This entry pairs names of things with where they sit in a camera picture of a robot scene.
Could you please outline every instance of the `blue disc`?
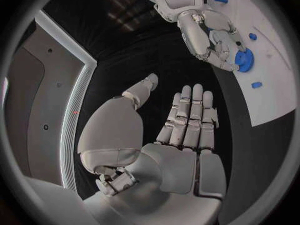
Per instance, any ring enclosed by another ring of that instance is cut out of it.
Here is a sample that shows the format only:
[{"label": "blue disc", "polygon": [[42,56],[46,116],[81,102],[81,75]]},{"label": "blue disc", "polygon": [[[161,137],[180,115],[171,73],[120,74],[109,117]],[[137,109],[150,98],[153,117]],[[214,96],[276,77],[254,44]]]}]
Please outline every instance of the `blue disc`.
[{"label": "blue disc", "polygon": [[245,52],[238,51],[235,55],[235,64],[239,65],[239,72],[248,72],[254,64],[252,51],[249,48],[247,48]]}]

